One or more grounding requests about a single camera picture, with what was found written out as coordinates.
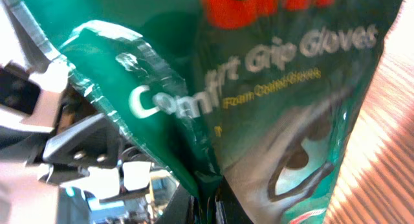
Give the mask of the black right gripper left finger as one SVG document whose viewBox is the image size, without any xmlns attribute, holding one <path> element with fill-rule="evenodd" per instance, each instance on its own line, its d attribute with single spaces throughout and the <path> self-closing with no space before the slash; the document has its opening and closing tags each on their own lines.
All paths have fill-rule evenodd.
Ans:
<svg viewBox="0 0 414 224">
<path fill-rule="evenodd" d="M 200 199 L 179 185 L 155 224 L 206 224 L 205 214 Z"/>
</svg>

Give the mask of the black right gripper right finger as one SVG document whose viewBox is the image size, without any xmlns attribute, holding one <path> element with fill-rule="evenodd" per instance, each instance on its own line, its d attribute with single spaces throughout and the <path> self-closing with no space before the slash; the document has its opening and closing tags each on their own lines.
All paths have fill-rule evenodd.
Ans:
<svg viewBox="0 0 414 224">
<path fill-rule="evenodd" d="M 225 178 L 215 193 L 215 223 L 253 224 Z"/>
</svg>

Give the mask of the green 3M gloves packet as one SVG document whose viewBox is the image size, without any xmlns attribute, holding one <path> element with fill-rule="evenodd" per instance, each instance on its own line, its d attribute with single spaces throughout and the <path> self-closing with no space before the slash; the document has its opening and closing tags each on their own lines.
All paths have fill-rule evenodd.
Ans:
<svg viewBox="0 0 414 224">
<path fill-rule="evenodd" d="M 210 223 L 321 223 L 403 0 L 23 0 L 69 80 Z"/>
</svg>

